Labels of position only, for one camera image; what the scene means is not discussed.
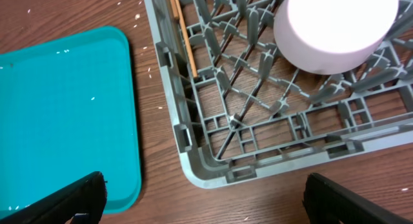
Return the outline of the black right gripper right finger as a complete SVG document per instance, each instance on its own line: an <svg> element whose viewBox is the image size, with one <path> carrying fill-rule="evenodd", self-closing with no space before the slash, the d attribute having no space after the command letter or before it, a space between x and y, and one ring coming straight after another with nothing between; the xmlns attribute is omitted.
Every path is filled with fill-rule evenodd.
<svg viewBox="0 0 413 224"><path fill-rule="evenodd" d="M308 175L303 206L311 224L410 224L379 205L318 173Z"/></svg>

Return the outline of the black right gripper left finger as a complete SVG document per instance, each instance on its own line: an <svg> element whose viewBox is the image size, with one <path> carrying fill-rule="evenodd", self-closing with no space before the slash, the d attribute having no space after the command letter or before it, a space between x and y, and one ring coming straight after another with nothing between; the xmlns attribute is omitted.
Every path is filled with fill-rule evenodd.
<svg viewBox="0 0 413 224"><path fill-rule="evenodd" d="M95 171L26 208L1 224L99 223L107 202L104 176Z"/></svg>

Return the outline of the small white plate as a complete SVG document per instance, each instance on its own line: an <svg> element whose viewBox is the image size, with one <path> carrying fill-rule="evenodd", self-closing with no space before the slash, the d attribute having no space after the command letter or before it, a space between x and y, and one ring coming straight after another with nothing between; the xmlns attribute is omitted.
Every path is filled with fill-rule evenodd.
<svg viewBox="0 0 413 224"><path fill-rule="evenodd" d="M399 0L284 0L274 18L282 56L314 74L364 63L393 25Z"/></svg>

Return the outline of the wooden chopstick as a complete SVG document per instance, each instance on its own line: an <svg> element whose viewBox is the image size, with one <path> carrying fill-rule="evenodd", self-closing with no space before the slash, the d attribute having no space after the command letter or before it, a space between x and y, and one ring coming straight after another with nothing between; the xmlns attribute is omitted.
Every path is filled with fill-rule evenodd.
<svg viewBox="0 0 413 224"><path fill-rule="evenodd" d="M179 14L177 11L176 0L170 0L170 4L171 4L173 18L177 21L179 19Z"/></svg>
<svg viewBox="0 0 413 224"><path fill-rule="evenodd" d="M186 52L188 54L188 61L190 63L192 75L193 75L193 78L197 78L198 77L197 68L196 68L196 64L195 64L195 61L194 61L194 56L193 56L193 53L192 53L192 49L191 49L191 46L190 46L190 41L189 41L187 29L186 29L185 20L183 18L181 5L180 5L179 0L174 0L174 2L175 2L175 6L177 8L179 24L180 24L181 32L182 32L183 39L184 39L184 42L185 42Z"/></svg>

